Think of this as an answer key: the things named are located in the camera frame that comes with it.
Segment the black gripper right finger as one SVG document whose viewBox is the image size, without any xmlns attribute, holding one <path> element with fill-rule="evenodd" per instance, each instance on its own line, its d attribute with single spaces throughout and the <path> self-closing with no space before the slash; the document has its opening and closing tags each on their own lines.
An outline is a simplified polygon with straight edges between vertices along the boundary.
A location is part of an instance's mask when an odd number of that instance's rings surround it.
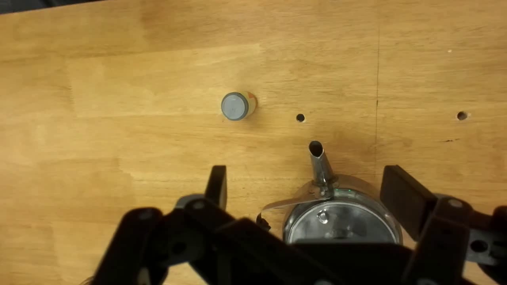
<svg viewBox="0 0 507 285">
<path fill-rule="evenodd" d="M 507 206 L 482 214 L 465 199 L 430 191 L 398 164 L 384 168 L 381 201 L 417 242 L 405 285 L 468 285 L 468 261 L 507 285 Z"/>
</svg>

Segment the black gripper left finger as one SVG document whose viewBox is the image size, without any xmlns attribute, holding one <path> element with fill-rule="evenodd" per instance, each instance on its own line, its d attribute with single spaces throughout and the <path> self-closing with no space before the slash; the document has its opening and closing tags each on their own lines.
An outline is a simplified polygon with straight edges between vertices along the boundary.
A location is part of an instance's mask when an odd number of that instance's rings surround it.
<svg viewBox="0 0 507 285">
<path fill-rule="evenodd" d="M 215 166 L 203 195 L 184 196 L 170 214 L 138 207 L 124 215 L 93 285 L 162 285 L 191 264 L 210 285 L 291 285 L 289 248 L 267 229 L 226 210 L 227 168 Z"/>
</svg>

